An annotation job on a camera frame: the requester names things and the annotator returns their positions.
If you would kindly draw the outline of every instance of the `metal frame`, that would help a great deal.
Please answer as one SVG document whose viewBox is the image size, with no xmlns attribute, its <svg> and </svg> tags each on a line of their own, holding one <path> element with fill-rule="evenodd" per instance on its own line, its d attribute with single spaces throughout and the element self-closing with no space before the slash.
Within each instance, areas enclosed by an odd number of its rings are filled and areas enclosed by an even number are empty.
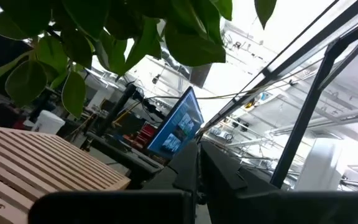
<svg viewBox="0 0 358 224">
<path fill-rule="evenodd" d="M 218 124 L 222 119 L 231 114 L 234 110 L 238 109 L 240 106 L 248 103 L 251 99 L 257 96 L 259 93 L 263 92 L 267 87 L 266 85 L 282 78 L 288 72 L 292 71 L 294 68 L 302 64 L 305 60 L 313 56 L 316 52 L 321 50 L 324 46 L 321 46 L 324 40 L 326 40 L 332 33 L 337 31 L 350 19 L 358 15 L 358 1 L 353 5 L 347 8 L 341 15 L 339 15 L 335 20 L 328 24 L 323 30 L 316 34 L 311 40 L 309 40 L 304 46 L 298 49 L 291 57 L 286 59 L 280 66 L 275 70 L 269 71 L 268 67 L 279 58 L 279 56 L 288 48 L 285 48 L 280 54 L 278 54 L 260 73 L 265 75 L 265 78 L 256 84 L 256 86 L 239 100 L 236 100 L 234 97 L 217 115 L 215 115 L 204 128 L 201 129 L 200 134 L 207 131 L 209 128 Z"/>
<path fill-rule="evenodd" d="M 302 137 L 306 131 L 311 115 L 313 114 L 317 102 L 322 94 L 323 88 L 320 88 L 322 82 L 324 82 L 325 79 L 329 76 L 336 58 L 346 50 L 349 44 L 356 41 L 357 39 L 358 27 L 329 44 L 323 62 L 320 65 L 320 68 L 316 74 L 316 78 L 314 79 L 308 96 L 306 97 L 305 103 L 303 104 L 303 107 L 299 113 L 291 135 L 288 138 L 283 154 L 281 155 L 272 179 L 270 180 L 272 185 L 281 188 L 284 179 L 287 176 L 287 172 L 292 164 L 296 151 L 298 150 L 299 143 L 301 142 Z"/>
</svg>

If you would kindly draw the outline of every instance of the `black desk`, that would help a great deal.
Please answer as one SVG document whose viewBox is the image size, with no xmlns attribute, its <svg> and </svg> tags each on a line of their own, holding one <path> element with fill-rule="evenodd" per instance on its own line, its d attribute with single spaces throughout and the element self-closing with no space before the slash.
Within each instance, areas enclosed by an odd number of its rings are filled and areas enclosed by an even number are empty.
<svg viewBox="0 0 358 224">
<path fill-rule="evenodd" d="M 108 144 L 104 138 L 101 138 L 94 133 L 86 133 L 86 137 L 93 139 L 91 147 L 131 170 L 131 174 L 128 176 L 128 178 L 131 179 L 131 182 L 127 189 L 141 188 L 141 183 L 143 181 L 151 179 L 156 173 L 164 168 L 163 165 L 155 162 L 146 155 L 143 155 L 136 149 L 132 149 L 132 152 L 122 151 Z"/>
</svg>

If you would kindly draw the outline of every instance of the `wooden slat bench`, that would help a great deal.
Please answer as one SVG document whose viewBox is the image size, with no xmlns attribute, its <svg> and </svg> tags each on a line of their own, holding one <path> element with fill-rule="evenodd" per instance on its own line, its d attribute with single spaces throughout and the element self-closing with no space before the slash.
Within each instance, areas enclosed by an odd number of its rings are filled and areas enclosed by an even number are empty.
<svg viewBox="0 0 358 224">
<path fill-rule="evenodd" d="M 129 181 L 58 136 L 0 128 L 0 223 L 27 223 L 50 192 L 122 190 Z"/>
</svg>

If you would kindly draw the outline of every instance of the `blue screen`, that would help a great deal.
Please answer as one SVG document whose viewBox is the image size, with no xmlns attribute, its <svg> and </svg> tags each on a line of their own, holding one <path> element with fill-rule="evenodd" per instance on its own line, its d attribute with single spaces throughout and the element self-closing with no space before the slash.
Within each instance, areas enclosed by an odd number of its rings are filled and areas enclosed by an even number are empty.
<svg viewBox="0 0 358 224">
<path fill-rule="evenodd" d="M 158 130 L 148 147 L 149 150 L 166 159 L 171 159 L 180 152 L 194 138 L 201 124 L 204 123 L 191 87 L 170 114 L 171 116 L 166 118 L 162 128 Z"/>
</svg>

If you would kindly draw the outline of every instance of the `monitor screen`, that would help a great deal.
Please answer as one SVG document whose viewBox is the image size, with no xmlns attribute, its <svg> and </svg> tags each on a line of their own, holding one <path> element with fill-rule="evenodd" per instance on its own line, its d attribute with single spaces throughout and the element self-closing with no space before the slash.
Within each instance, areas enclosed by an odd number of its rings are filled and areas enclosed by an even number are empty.
<svg viewBox="0 0 358 224">
<path fill-rule="evenodd" d="M 171 159 L 192 140 L 204 123 L 196 95 L 189 87 L 158 127 L 147 149 Z"/>
</svg>

